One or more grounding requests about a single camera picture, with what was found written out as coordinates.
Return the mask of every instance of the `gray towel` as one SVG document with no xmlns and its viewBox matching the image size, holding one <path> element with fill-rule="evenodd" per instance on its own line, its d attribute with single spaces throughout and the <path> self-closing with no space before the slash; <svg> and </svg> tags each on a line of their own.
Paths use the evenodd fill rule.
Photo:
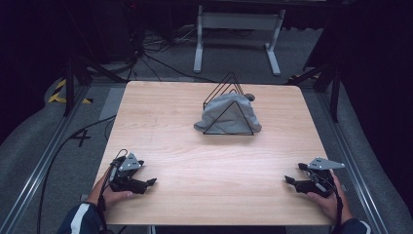
<svg viewBox="0 0 413 234">
<path fill-rule="evenodd" d="M 194 124 L 194 128 L 206 134 L 248 134 L 251 130 L 258 133 L 262 128 L 249 99 L 235 93 L 211 100 L 204 109 L 202 119 Z"/>
</svg>

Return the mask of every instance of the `white metal stand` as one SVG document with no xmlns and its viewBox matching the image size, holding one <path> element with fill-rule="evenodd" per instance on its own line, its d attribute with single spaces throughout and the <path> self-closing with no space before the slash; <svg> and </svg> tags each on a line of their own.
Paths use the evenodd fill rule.
<svg viewBox="0 0 413 234">
<path fill-rule="evenodd" d="M 231 14 L 231 13 L 204 13 L 203 6 L 198 9 L 198 42 L 195 53 L 194 72 L 200 73 L 203 62 L 203 28 L 233 28 L 272 30 L 271 43 L 265 44 L 268 60 L 270 61 L 273 74 L 281 74 L 277 63 L 274 48 L 280 34 L 285 10 L 278 15 L 256 15 L 256 14 Z"/>
</svg>

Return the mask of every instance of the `person's right hand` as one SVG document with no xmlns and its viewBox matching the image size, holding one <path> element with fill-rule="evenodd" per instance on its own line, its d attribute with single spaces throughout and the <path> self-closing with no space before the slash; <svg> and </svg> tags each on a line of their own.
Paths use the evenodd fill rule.
<svg viewBox="0 0 413 234">
<path fill-rule="evenodd" d="M 343 189 L 341 188 L 340 181 L 338 177 L 334 174 L 331 173 L 333 178 L 334 178 L 334 183 L 337 187 L 338 194 L 341 197 L 341 200 L 343 201 L 343 211 L 342 211 L 342 218 L 341 218 L 341 224 L 343 224 L 345 221 L 349 220 L 350 218 L 353 218 L 352 213 L 350 212 L 349 208 L 349 202 L 347 201 L 347 197 L 343 192 Z M 308 192 L 307 196 L 313 200 L 315 203 L 317 203 L 324 213 L 334 222 L 336 222 L 337 218 L 337 198 L 335 193 L 332 193 L 330 196 L 327 198 L 321 197 L 317 193 L 313 192 Z"/>
</svg>

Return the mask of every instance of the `yellow and black hazard tape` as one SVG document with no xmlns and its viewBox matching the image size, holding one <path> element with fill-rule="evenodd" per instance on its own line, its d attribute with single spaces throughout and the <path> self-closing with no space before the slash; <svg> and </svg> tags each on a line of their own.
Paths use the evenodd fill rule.
<svg viewBox="0 0 413 234">
<path fill-rule="evenodd" d="M 49 102 L 61 102 L 66 103 L 66 98 L 59 97 L 60 91 L 63 89 L 64 85 L 66 85 L 66 79 L 61 78 L 60 82 L 58 82 L 55 90 L 53 91 L 51 97 L 49 98 Z M 85 98 L 82 103 L 84 104 L 92 104 L 94 103 L 93 98 Z"/>
</svg>

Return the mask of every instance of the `person's left hand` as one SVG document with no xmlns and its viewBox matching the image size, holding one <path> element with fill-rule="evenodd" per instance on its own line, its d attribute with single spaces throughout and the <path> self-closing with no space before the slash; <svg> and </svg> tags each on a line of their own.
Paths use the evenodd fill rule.
<svg viewBox="0 0 413 234">
<path fill-rule="evenodd" d="M 97 201 L 99 199 L 99 193 L 100 189 L 102 187 L 102 184 L 104 182 L 104 179 L 106 175 L 109 173 L 109 170 L 106 171 L 106 173 L 103 175 L 103 177 L 100 178 L 100 180 L 97 182 L 97 184 L 94 186 L 94 189 L 92 190 L 91 194 L 89 195 L 88 199 L 86 202 L 93 203 L 97 206 Z M 125 199 L 131 198 L 133 195 L 132 192 L 130 191 L 122 191 L 122 192 L 114 192 L 110 186 L 107 186 L 106 189 L 103 192 L 103 198 L 105 201 L 105 207 L 106 209 L 110 208 L 113 204 L 120 202 Z"/>
</svg>

